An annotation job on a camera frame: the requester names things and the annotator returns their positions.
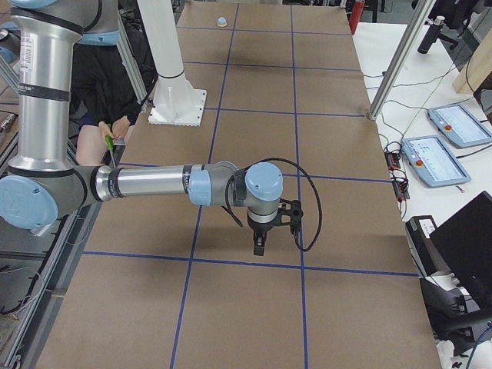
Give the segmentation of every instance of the green tool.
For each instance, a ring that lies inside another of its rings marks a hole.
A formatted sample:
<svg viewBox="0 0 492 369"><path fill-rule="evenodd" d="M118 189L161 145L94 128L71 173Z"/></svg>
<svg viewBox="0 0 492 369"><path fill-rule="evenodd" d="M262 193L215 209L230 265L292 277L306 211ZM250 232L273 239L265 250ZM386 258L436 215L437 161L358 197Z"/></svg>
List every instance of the green tool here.
<svg viewBox="0 0 492 369"><path fill-rule="evenodd" d="M110 135L105 136L105 142L106 142L106 146L108 146L109 156L111 156L111 163L113 164L113 168L116 168L115 156L113 154L113 148L115 146L113 145L113 139L111 138Z"/></svg>

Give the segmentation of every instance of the hand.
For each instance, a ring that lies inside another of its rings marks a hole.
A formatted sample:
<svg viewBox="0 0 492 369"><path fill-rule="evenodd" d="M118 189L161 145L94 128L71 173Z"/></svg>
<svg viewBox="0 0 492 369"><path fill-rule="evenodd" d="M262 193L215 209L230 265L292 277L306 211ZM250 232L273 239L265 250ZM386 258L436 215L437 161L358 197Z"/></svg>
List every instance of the hand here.
<svg viewBox="0 0 492 369"><path fill-rule="evenodd" d="M128 120L128 117L124 115L123 117L119 118L117 121L113 123L113 135L114 139L124 139L126 136L126 133L128 132L128 128L130 128L130 121Z"/></svg>
<svg viewBox="0 0 492 369"><path fill-rule="evenodd" d="M106 136L111 137L113 140L115 139L115 135L113 135L113 132L111 132L111 129L109 128L109 126L106 123L104 123L103 121L99 122L99 129L101 129L103 140L105 140Z"/></svg>

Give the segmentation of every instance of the person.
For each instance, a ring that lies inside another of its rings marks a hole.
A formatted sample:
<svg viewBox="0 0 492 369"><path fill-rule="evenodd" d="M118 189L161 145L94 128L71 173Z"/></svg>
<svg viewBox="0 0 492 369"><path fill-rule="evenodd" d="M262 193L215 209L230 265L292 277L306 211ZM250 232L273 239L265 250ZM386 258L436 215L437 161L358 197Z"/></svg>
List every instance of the person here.
<svg viewBox="0 0 492 369"><path fill-rule="evenodd" d="M156 79L150 48L139 30L128 25L126 31L149 92ZM105 136L128 142L141 110L116 46L75 45L71 112L81 106L87 111L78 123L76 159L79 165L100 165L108 150Z"/></svg>

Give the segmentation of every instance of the chair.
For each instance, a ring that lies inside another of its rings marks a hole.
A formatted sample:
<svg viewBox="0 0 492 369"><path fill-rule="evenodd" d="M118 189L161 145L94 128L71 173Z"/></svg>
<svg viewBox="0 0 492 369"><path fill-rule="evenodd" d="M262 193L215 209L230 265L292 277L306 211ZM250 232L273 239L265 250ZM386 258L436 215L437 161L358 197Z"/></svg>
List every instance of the chair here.
<svg viewBox="0 0 492 369"><path fill-rule="evenodd" d="M418 0L412 1L412 8L417 7ZM428 18L435 19L438 15L444 16L444 24L449 29L459 29L463 27L464 33L470 24L473 13L480 14L487 6L492 6L491 0L437 0L430 11ZM439 34L439 39L451 43L450 49L453 50L458 45L458 40Z"/></svg>

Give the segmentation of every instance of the red object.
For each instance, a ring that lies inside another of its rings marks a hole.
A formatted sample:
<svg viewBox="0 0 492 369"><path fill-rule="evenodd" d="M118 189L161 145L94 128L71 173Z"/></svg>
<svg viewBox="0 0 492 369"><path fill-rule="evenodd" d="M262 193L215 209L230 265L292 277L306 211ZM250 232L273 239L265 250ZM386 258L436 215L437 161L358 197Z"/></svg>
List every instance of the red object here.
<svg viewBox="0 0 492 369"><path fill-rule="evenodd" d="M361 20L362 12L364 11L364 6L366 5L365 0L355 0L354 7L352 8L351 18L348 20L348 25L351 27L352 35L357 29L357 25Z"/></svg>

